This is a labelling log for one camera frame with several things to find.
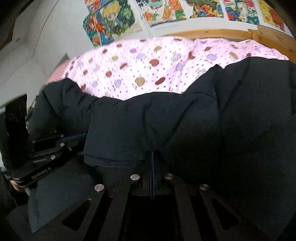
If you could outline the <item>red hair girl drawing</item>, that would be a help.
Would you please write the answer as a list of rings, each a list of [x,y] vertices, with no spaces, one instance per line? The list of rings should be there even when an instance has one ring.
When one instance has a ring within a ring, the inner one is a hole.
[[[89,14],[84,19],[83,28],[94,48],[114,41],[110,28],[99,11]]]

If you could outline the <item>colourful crowd drawing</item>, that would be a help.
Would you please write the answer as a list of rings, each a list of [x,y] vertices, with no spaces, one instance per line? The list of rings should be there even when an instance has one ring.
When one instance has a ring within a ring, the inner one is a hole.
[[[258,14],[252,0],[224,1],[228,20],[234,22],[259,24]]]

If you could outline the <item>blond boy drawing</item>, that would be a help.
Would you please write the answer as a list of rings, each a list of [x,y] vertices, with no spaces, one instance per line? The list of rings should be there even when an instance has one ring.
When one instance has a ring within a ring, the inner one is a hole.
[[[142,31],[130,1],[110,1],[100,9],[100,13],[110,28],[114,39]]]

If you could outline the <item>orange hair girl drawing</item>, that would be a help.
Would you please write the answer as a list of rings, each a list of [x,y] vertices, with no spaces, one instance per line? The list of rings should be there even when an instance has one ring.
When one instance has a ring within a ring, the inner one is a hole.
[[[96,12],[97,10],[101,9],[105,6],[108,1],[104,0],[84,0],[84,3],[89,11],[89,13]]]

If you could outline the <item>fruit drinks drawing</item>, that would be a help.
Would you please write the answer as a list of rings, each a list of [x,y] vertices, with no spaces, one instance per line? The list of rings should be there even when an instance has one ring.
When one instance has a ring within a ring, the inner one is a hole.
[[[150,27],[187,19],[178,0],[136,0],[136,2]]]

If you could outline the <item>orange green landscape drawing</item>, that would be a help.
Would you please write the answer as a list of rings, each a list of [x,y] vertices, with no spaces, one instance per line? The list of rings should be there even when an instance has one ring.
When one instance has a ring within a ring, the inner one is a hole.
[[[190,18],[217,17],[223,18],[224,14],[219,0],[187,0],[193,8]]]

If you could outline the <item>large black coat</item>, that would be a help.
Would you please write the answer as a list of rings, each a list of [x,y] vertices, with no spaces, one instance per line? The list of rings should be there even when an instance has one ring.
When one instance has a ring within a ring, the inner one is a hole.
[[[32,137],[86,134],[84,161],[109,189],[154,160],[209,186],[226,229],[276,240],[295,229],[295,63],[248,57],[214,66],[181,94],[95,97],[70,79],[44,87]]]

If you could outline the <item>pink apple print duvet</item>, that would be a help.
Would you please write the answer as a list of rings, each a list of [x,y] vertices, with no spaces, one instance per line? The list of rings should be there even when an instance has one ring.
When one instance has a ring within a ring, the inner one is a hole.
[[[126,100],[156,91],[183,93],[211,67],[225,68],[248,57],[287,59],[254,40],[158,37],[90,50],[72,59],[63,77],[93,96]]]

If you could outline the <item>yellow bear drawing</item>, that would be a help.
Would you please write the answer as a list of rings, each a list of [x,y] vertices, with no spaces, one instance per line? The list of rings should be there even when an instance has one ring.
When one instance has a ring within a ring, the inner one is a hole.
[[[258,1],[258,3],[264,22],[284,32],[285,24],[280,15],[273,8],[271,8],[265,1]]]

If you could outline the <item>red white checked pillow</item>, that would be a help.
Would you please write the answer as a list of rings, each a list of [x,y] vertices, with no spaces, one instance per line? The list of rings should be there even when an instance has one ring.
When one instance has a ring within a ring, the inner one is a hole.
[[[46,84],[50,84],[52,82],[58,82],[64,79],[69,63],[70,63],[70,60],[66,60],[63,63],[61,63],[59,66],[57,66],[56,69],[53,71],[53,73],[50,75],[49,79],[46,81]]]

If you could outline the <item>wooden bed frame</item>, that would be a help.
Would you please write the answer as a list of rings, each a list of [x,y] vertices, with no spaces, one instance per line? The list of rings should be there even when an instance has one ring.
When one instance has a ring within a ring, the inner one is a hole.
[[[273,28],[258,25],[257,29],[201,29],[170,33],[170,36],[180,36],[188,39],[225,38],[231,40],[255,40],[259,44],[274,48],[295,62],[295,38]]]

